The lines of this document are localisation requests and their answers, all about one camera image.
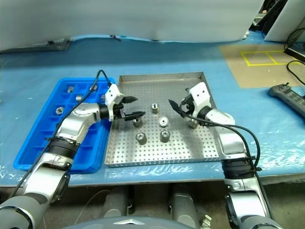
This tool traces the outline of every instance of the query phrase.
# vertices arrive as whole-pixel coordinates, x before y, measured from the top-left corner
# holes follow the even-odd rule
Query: perforated metal tray
[[[179,103],[187,95],[186,88],[202,81],[205,82],[203,72],[121,76],[119,87],[122,93],[138,98],[138,101],[125,106],[126,112],[145,111],[146,115],[140,128],[123,120],[112,123],[105,164],[123,167],[218,160],[215,141],[209,129],[202,126],[190,128],[168,102],[168,99],[172,99]],[[160,105],[157,114],[150,111],[153,103]],[[212,95],[211,105],[215,107]],[[169,119],[165,128],[159,127],[161,116]],[[160,141],[162,130],[171,133],[167,143]],[[135,139],[139,132],[144,132],[147,137],[147,143],[142,146]]]

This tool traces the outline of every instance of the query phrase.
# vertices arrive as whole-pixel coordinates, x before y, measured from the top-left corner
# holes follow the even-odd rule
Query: gray floor
[[[170,184],[135,186],[137,216],[155,216],[170,219],[168,200]],[[229,229],[224,207],[226,190],[222,182],[190,183],[197,206],[205,208],[213,218],[212,229]],[[59,229],[73,225],[86,202],[98,191],[108,187],[69,188],[62,201],[49,208],[41,229]],[[305,225],[305,183],[265,186],[274,216],[285,229],[300,229]],[[2,199],[11,189],[0,189]],[[97,219],[107,192],[97,195],[83,211],[78,222]]]

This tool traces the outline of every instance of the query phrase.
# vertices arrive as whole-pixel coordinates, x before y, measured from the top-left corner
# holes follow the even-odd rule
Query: blue plastic tray
[[[15,169],[29,169],[35,159],[47,145],[46,138],[51,137],[56,124],[77,104],[76,96],[84,96],[93,84],[92,78],[65,78],[56,84],[45,106],[36,119],[23,146],[17,154],[13,166]],[[108,86],[104,79],[98,80],[98,88],[84,101],[101,103],[101,96],[106,93]],[[73,86],[72,93],[68,93],[69,86]],[[55,113],[56,108],[64,107],[62,115]],[[89,128],[89,131],[74,158],[71,173],[93,173],[101,166],[103,154],[107,145],[110,122],[102,120]]]

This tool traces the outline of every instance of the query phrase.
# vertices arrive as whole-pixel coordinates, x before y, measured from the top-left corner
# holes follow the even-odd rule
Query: black cable cord
[[[298,31],[301,31],[301,30],[305,30],[305,28],[299,28],[297,30],[294,30],[293,32],[291,32],[291,34],[289,34],[287,40],[286,40],[286,43],[284,44],[284,50],[288,49],[289,47],[291,47],[291,45],[297,40],[297,39],[291,39],[292,36],[298,32]]]
[[[261,180],[260,180],[260,178],[259,178],[259,175],[258,175],[258,173],[257,173],[257,171],[256,171],[256,166],[255,166],[255,165],[258,164],[258,161],[259,161],[259,158],[260,158],[260,154],[261,154],[261,152],[260,152],[260,149],[261,149],[261,148],[260,148],[260,146],[259,146],[259,143],[258,143],[258,140],[257,140],[257,137],[255,136],[255,134],[254,134],[251,130],[249,130],[249,129],[243,127],[243,126],[239,126],[239,125],[223,125],[223,124],[220,124],[220,123],[215,123],[215,122],[207,121],[207,120],[204,120],[204,119],[201,119],[201,118],[193,117],[193,116],[191,116],[191,115],[189,115],[189,114],[187,114],[186,112],[183,111],[183,109],[182,109],[182,103],[180,103],[179,108],[180,108],[180,112],[181,112],[181,114],[182,114],[183,116],[186,116],[186,117],[188,117],[188,118],[197,120],[197,121],[199,121],[199,122],[203,122],[203,123],[209,124],[209,126],[220,126],[220,127],[229,129],[229,130],[233,131],[234,133],[236,133],[238,136],[240,136],[240,138],[241,138],[242,141],[244,142],[244,146],[245,146],[245,148],[246,148],[247,155],[248,155],[248,157],[250,158],[250,160],[249,160],[249,161],[250,161],[250,165],[251,165],[251,167],[252,167],[252,169],[253,169],[253,171],[254,171],[254,174],[255,174],[255,176],[256,176],[256,178],[257,178],[258,185],[259,185],[259,187],[260,187],[260,189],[261,189],[261,191],[262,191],[263,197],[264,197],[264,199],[265,199],[265,202],[266,202],[266,205],[267,205],[269,214],[270,214],[270,218],[274,220],[275,218],[274,218],[274,215],[273,215],[273,213],[272,213],[272,211],[271,211],[271,206],[270,206],[269,199],[268,199],[267,194],[266,194],[266,192],[265,192],[264,186],[263,186],[263,184],[262,184],[262,182],[261,182]],[[255,163],[253,163],[253,161],[251,160],[251,154],[250,154],[249,146],[248,146],[248,143],[247,143],[246,139],[244,138],[244,136],[243,136],[239,131],[237,131],[236,129],[234,129],[234,127],[235,127],[235,128],[240,128],[240,129],[243,129],[243,130],[247,131],[247,132],[248,132],[249,134],[251,134],[251,136],[254,138],[254,141],[255,141],[255,143],[256,143],[256,148],[257,148],[257,155],[256,155],[256,161],[255,161]]]
[[[33,171],[34,167],[37,165],[37,163],[39,162],[39,160],[41,159],[42,154],[49,148],[51,140],[56,136],[56,133],[58,132],[62,122],[65,120],[65,118],[67,118],[74,109],[76,109],[83,101],[85,101],[88,96],[91,94],[92,91],[94,91],[94,87],[97,84],[97,81],[99,79],[100,74],[103,73],[103,75],[106,78],[108,87],[110,87],[111,82],[108,79],[106,73],[104,72],[104,70],[99,70],[96,74],[95,80],[93,82],[93,85],[91,86],[91,89],[88,91],[88,93],[82,98],[82,100],[80,100],[62,119],[61,121],[57,124],[56,129],[52,135],[52,137],[49,139],[48,144],[43,148],[42,152],[40,153],[40,155],[38,156],[38,158],[34,161],[34,163],[32,164],[32,166],[29,168],[29,170],[23,175],[22,179],[18,182],[17,186],[15,187],[14,191],[11,193],[11,195],[9,196],[9,198],[12,198],[13,196],[16,195],[16,192],[18,191],[18,189],[21,187],[21,185],[23,184],[24,180],[28,177],[28,175]]]
[[[298,62],[298,63],[301,63],[301,64],[303,64],[303,65],[305,65],[305,63],[304,62],[302,62],[302,61],[297,61],[297,60],[294,60],[294,61],[291,61],[291,62],[289,62],[287,65],[286,65],[286,68],[287,68],[287,70],[301,83],[301,84],[303,84],[304,86],[305,86],[305,83],[289,68],[289,65],[291,64],[291,63],[293,63],[293,62]]]

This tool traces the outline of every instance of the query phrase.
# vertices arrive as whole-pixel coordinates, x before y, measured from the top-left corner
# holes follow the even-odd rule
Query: table
[[[264,44],[260,33],[225,44]],[[256,133],[262,155],[261,176],[305,172],[304,121],[293,110],[267,94],[268,88],[240,88],[219,46],[224,43],[147,42],[111,38],[74,39],[64,52],[0,55],[1,134],[0,186],[14,186],[24,171],[13,160],[58,80],[94,77],[104,69],[119,75],[204,72],[218,109],[231,114],[238,125]],[[299,93],[302,88],[294,87]],[[254,141],[247,136],[255,154]],[[108,168],[71,176],[71,186],[144,182],[184,182],[222,179],[220,162]]]

